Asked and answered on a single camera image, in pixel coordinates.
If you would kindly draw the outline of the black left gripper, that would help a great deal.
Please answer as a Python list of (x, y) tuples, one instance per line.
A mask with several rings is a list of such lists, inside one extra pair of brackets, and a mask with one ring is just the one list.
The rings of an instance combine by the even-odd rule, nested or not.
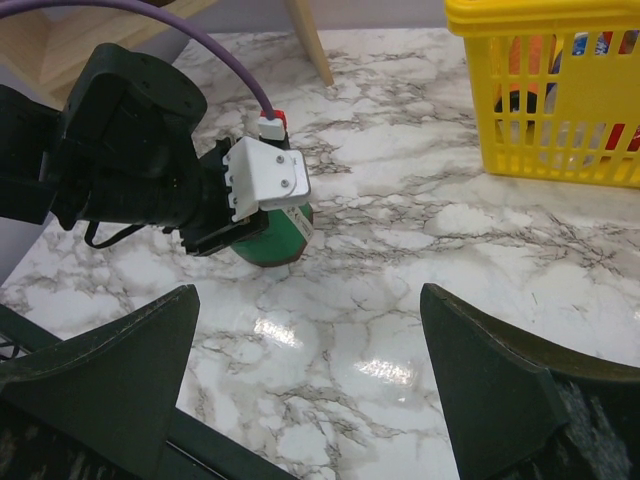
[(232, 139), (217, 140), (214, 148), (199, 159), (204, 174), (204, 190), (196, 219), (200, 225), (179, 230), (181, 244), (187, 254), (209, 256), (227, 247), (256, 238), (269, 226), (266, 213), (256, 213), (240, 223), (232, 221), (229, 187), (224, 186), (228, 168), (223, 157), (230, 151)]

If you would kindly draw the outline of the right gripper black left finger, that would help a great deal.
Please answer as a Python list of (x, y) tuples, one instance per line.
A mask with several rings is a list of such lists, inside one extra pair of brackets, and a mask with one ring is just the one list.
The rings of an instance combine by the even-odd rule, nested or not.
[(192, 285), (1, 365), (4, 479), (153, 479), (200, 309)]

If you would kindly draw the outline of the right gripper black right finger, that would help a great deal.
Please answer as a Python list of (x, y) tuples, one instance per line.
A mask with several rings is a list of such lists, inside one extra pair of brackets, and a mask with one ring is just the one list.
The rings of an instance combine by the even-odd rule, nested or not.
[(638, 478), (638, 368), (552, 343), (432, 283), (420, 314), (460, 478)]

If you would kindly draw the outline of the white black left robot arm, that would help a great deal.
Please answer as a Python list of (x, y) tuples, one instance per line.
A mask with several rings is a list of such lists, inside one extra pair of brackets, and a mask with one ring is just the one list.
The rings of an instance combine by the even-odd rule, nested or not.
[(206, 256), (257, 238), (269, 220), (233, 220), (224, 139), (198, 155), (192, 133), (207, 110), (200, 89), (153, 56), (96, 47), (63, 109), (1, 89), (1, 214), (65, 230), (117, 223), (117, 240), (147, 226), (178, 232), (185, 251)]

